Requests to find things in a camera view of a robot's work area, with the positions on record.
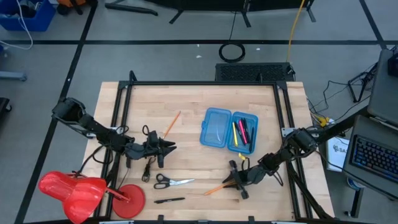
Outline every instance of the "floor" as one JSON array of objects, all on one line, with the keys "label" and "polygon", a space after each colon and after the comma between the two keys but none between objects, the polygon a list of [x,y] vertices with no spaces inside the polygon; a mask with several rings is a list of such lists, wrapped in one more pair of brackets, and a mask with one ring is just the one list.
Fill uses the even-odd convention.
[{"label": "floor", "polygon": [[[0,185],[3,223],[12,223],[17,216],[40,150],[48,147],[43,145],[45,138],[52,141],[42,174],[67,172],[81,164],[86,140],[62,125],[54,133],[49,131],[56,125],[50,115],[60,96],[79,99],[92,114],[101,82],[127,80],[130,70],[138,80],[214,80],[216,63],[223,63],[218,56],[220,45],[202,40],[228,39],[234,13],[184,12],[170,25],[176,10],[140,0],[128,4],[149,7],[159,16],[108,10],[100,1],[96,9],[86,7],[82,16],[75,12],[66,17],[55,15],[47,32],[32,34],[35,45],[31,50],[9,48],[1,55],[1,70],[22,71],[28,76],[26,82],[0,81],[0,96],[10,98],[14,108],[0,128],[0,179],[6,180]],[[377,61],[381,47],[398,44],[397,8],[395,0],[317,0],[312,6],[317,22],[311,22],[307,12],[301,13],[290,61],[297,81],[304,82],[314,104],[323,99],[328,80],[346,83]],[[246,40],[242,62],[284,62],[296,12],[250,12],[251,28],[246,28],[237,14],[231,38]],[[8,32],[2,27],[0,39],[25,46],[29,43],[24,32]],[[179,44],[172,40],[187,41]],[[226,48],[227,58],[238,54],[236,49]],[[331,84],[326,95],[343,88]],[[328,104],[323,114],[332,118],[353,106],[347,89]],[[317,109],[324,107],[321,103]],[[343,212],[351,208],[354,191],[347,187],[344,175],[325,173],[337,218],[369,223],[398,219],[398,203],[372,190],[365,191],[359,218],[346,217]],[[34,192],[25,222],[63,218],[58,202]]]}]

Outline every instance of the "blue plastic lid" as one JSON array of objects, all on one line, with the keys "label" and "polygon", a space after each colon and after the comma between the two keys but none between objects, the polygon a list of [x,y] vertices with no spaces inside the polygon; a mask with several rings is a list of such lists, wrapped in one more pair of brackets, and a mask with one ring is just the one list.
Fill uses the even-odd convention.
[{"label": "blue plastic lid", "polygon": [[225,147],[231,122],[231,112],[208,108],[201,124],[200,143],[206,146]]}]

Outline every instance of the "keyboard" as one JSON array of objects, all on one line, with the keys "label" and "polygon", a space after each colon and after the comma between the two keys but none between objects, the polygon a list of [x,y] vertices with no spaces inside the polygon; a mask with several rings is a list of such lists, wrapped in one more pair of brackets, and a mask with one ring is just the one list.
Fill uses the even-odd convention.
[{"label": "keyboard", "polygon": [[356,135],[351,163],[385,179],[398,182],[398,149]]}]

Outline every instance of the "blue bin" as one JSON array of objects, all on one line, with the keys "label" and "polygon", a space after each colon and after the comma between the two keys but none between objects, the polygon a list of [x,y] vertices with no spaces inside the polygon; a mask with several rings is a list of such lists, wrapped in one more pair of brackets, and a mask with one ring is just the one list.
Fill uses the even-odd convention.
[{"label": "blue bin", "polygon": [[[42,2],[33,18],[24,18],[26,27],[29,31],[43,32],[49,28],[50,22],[55,15],[55,9],[49,0],[30,0],[32,3]],[[0,0],[0,14],[10,14],[18,11],[16,0]],[[24,30],[19,24],[18,17],[0,17],[0,25],[6,30]]]}]

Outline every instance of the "wooden tabletop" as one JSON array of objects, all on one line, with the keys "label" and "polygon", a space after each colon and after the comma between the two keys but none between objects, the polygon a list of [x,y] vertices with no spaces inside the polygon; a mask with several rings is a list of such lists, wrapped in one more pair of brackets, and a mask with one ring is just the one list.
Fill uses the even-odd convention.
[{"label": "wooden tabletop", "polygon": [[[104,82],[101,86],[94,117],[104,126],[110,126],[117,86],[116,82]],[[311,126],[303,83],[288,83],[288,88],[296,127]],[[122,97],[118,125],[121,120],[124,97]],[[281,91],[280,102],[284,111],[285,125],[288,127]],[[165,158],[164,168],[160,169],[157,163],[154,163],[150,170],[150,181],[145,183],[141,181],[141,176],[147,159],[132,161],[132,169],[127,174],[123,185],[136,184],[144,190],[146,195],[145,207],[134,219],[156,220],[158,215],[164,215],[165,220],[247,221],[248,216],[254,216],[257,221],[293,220],[292,200],[284,164],[279,169],[279,174],[284,181],[283,187],[275,178],[267,176],[259,184],[246,187],[250,196],[246,200],[243,200],[240,192],[235,189],[223,189],[203,196],[206,191],[219,186],[228,176],[229,160],[234,159],[238,167],[242,162],[237,153],[227,148],[220,149],[200,144],[201,122],[209,107],[224,108],[231,110],[232,113],[242,111],[258,116],[256,148],[249,156],[252,166],[256,165],[256,161],[264,154],[276,152],[280,147],[279,122],[271,86],[134,86],[127,117],[129,126],[127,135],[135,137],[136,142],[142,143],[146,140],[141,132],[145,124],[150,130],[156,130],[159,136],[163,136],[175,115],[181,111],[181,115],[166,137],[166,140],[176,142],[177,149]],[[85,158],[97,147],[96,140],[89,140]],[[102,150],[96,157],[103,157],[104,152],[105,150]],[[125,160],[123,156],[117,186],[127,171]],[[325,211],[334,216],[320,156],[313,153],[303,159],[303,167],[309,191]],[[87,176],[99,177],[101,168],[101,164],[91,160],[83,173]],[[155,190],[153,184],[156,182],[156,174],[159,173],[174,180],[195,179],[195,181]],[[302,202],[298,188],[297,195]],[[154,200],[174,197],[186,199],[162,204],[154,203]],[[304,217],[302,204],[301,216]],[[112,219],[120,218],[113,213]]]}]

